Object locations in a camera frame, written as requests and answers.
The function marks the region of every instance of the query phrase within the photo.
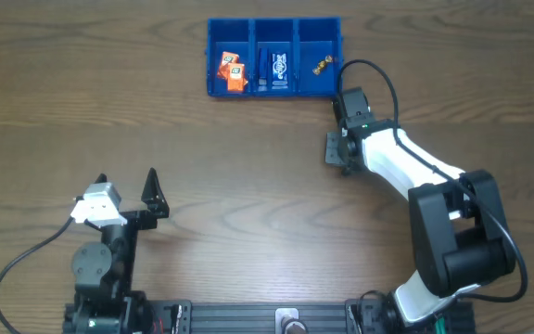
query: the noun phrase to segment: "blue plastic bin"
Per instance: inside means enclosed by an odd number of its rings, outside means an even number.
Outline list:
[[[208,19],[208,95],[241,96],[334,96],[337,73],[343,64],[343,37],[339,18]],[[259,49],[286,52],[288,88],[271,89],[271,68],[266,91],[259,91]],[[222,52],[240,56],[248,84],[242,93],[228,92],[226,81],[216,77]],[[312,70],[325,56],[329,64],[320,75]]]

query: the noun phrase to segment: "orange packet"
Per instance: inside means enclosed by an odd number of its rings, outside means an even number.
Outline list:
[[[245,64],[228,64],[228,92],[244,92],[246,84]]]
[[[240,56],[232,52],[222,52],[222,62],[220,62],[220,67],[218,68],[218,74],[216,76],[222,79],[228,79],[228,64],[237,63],[240,59]]]

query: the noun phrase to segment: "robotic arm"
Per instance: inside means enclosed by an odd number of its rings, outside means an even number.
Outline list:
[[[344,91],[333,106],[339,132],[327,135],[326,162],[343,167],[344,174],[377,173],[409,200],[417,271],[389,293],[383,314],[390,331],[429,324],[459,297],[513,272],[515,256],[498,227],[458,186],[397,144],[392,120],[375,119],[362,89]],[[421,159],[472,191],[507,230],[498,187],[489,173],[465,173],[425,152],[402,129],[397,135]],[[451,220],[456,218],[474,218],[475,225],[455,233]]]

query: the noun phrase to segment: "cable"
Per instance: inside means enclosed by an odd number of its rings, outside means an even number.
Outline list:
[[[73,218],[70,217],[67,220],[67,222],[63,226],[61,226],[61,228],[59,228],[59,230],[53,236],[49,237],[47,240],[39,243],[38,245],[30,248],[29,250],[24,251],[20,256],[18,256],[17,258],[12,260],[12,262],[10,262],[8,265],[6,265],[6,267],[4,268],[4,270],[1,271],[1,274],[0,274],[0,285],[1,285],[1,281],[6,276],[7,272],[11,268],[13,268],[14,265],[18,264],[20,261],[24,260],[27,256],[29,256],[30,254],[34,253],[35,251],[38,251],[43,246],[47,245],[49,242],[51,242],[51,241],[55,240],[56,238],[58,238],[61,234],[63,234],[63,232],[65,232],[65,230],[67,230],[68,227],[70,227],[70,224],[71,224],[72,221],[73,221]],[[1,312],[1,308],[0,308],[0,321],[1,321],[2,324],[4,324],[4,326],[7,328],[7,330],[9,330],[10,333],[12,333],[12,334],[21,334],[17,329],[15,329],[13,326],[11,326],[9,321],[7,321],[6,317]]]
[[[463,186],[460,182],[458,182],[458,180],[453,179],[450,175],[441,171],[437,166],[424,160],[422,157],[420,157],[415,152],[407,148],[401,142],[401,140],[399,139],[399,135],[397,133],[397,130],[399,129],[399,100],[397,99],[397,92],[395,91],[395,87],[393,86],[392,81],[390,81],[390,78],[388,78],[388,75],[380,67],[378,67],[378,65],[374,64],[370,60],[354,59],[352,61],[347,62],[339,70],[339,74],[337,75],[337,94],[339,96],[341,95],[341,75],[343,74],[343,71],[347,67],[355,63],[362,63],[362,64],[372,67],[385,79],[385,82],[387,82],[388,89],[390,90],[390,94],[393,99],[393,136],[395,138],[395,142],[397,143],[397,145],[401,147],[409,155],[411,155],[414,159],[422,163],[425,167],[432,170],[432,172],[437,173],[438,175],[442,176],[447,181],[453,183],[461,191],[463,191],[463,193],[469,197],[469,200],[471,200],[474,204],[476,204],[477,207],[481,211],[483,211],[490,218],[490,220],[498,227],[504,239],[506,239],[508,244],[510,244],[510,246],[512,247],[512,251],[515,254],[516,261],[518,262],[518,269],[520,272],[520,287],[517,293],[509,297],[486,296],[486,295],[476,294],[476,293],[463,293],[459,296],[459,298],[471,298],[471,299],[477,299],[477,300],[481,300],[485,302],[515,302],[521,299],[527,292],[528,273],[527,273],[527,266],[525,265],[525,260],[523,259],[523,255],[520,252],[520,249],[518,248],[518,246],[516,246],[516,243],[512,239],[512,236],[510,235],[510,233],[506,231],[506,229],[502,226],[500,221],[491,212],[490,208],[488,208],[488,206],[486,206],[485,203],[480,201],[473,192],[471,192],[469,189]]]

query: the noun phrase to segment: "wooden tabletop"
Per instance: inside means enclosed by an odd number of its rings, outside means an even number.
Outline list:
[[[99,173],[132,208],[155,167],[172,217],[139,237],[133,288],[150,299],[344,301],[409,278],[406,201],[324,164],[329,101],[207,96],[207,18],[234,14],[340,16],[346,60],[388,72],[412,140],[495,176],[530,285],[516,303],[476,302],[478,331],[534,331],[532,1],[1,0],[0,271],[59,229]],[[391,116],[374,71],[345,85]],[[0,302],[14,326],[60,332],[71,257],[98,238],[73,225],[9,273]]]

